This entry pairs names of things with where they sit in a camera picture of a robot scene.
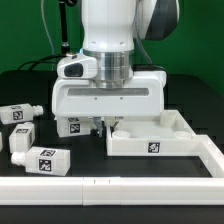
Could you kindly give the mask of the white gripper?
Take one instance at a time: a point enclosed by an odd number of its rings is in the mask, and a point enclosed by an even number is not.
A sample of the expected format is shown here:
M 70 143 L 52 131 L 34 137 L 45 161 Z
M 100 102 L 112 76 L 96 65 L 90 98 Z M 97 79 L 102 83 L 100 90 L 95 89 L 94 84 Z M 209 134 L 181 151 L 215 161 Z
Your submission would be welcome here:
M 121 88 L 98 88 L 90 80 L 58 78 L 53 87 L 52 112 L 56 117 L 94 117 L 103 136 L 100 117 L 111 117 L 115 128 L 122 117 L 158 116 L 164 110 L 165 71 L 136 71 Z

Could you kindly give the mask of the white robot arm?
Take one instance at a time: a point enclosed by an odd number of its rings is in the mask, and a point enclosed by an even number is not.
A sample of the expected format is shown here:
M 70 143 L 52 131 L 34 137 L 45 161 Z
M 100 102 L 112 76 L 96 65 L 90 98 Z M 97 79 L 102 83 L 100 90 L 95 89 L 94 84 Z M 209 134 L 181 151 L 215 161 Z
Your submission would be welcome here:
M 101 132 L 122 118 L 158 116 L 166 72 L 135 66 L 141 41 L 163 40 L 177 27 L 178 0 L 81 0 L 84 41 L 57 65 L 52 112 L 61 137 Z

